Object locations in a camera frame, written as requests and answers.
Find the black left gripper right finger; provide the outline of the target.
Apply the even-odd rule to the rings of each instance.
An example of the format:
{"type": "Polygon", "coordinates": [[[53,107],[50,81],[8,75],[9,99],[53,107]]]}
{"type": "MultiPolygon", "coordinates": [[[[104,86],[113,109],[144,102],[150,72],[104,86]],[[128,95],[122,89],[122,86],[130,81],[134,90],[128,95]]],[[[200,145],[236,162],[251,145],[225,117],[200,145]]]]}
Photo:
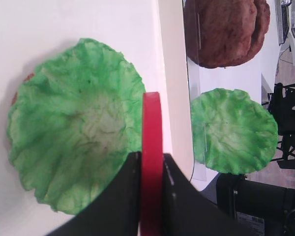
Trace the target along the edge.
{"type": "Polygon", "coordinates": [[[217,209],[164,154],[162,235],[241,236],[242,226],[217,209]]]}

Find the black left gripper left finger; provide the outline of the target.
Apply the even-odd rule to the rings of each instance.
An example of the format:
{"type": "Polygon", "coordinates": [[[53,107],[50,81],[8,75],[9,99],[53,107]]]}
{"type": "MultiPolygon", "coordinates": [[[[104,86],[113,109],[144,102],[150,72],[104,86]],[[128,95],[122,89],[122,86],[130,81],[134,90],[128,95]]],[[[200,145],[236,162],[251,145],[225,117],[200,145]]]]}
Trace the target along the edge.
{"type": "Polygon", "coordinates": [[[136,236],[140,218],[141,153],[131,152],[107,188],[50,236],[136,236]]]}

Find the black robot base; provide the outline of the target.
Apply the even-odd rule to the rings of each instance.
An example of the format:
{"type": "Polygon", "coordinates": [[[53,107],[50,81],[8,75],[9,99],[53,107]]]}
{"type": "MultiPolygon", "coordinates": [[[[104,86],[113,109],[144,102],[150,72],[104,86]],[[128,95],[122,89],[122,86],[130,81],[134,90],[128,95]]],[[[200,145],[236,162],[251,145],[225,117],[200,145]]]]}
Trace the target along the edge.
{"type": "Polygon", "coordinates": [[[220,174],[217,205],[258,236],[295,236],[295,189],[220,174]]]}

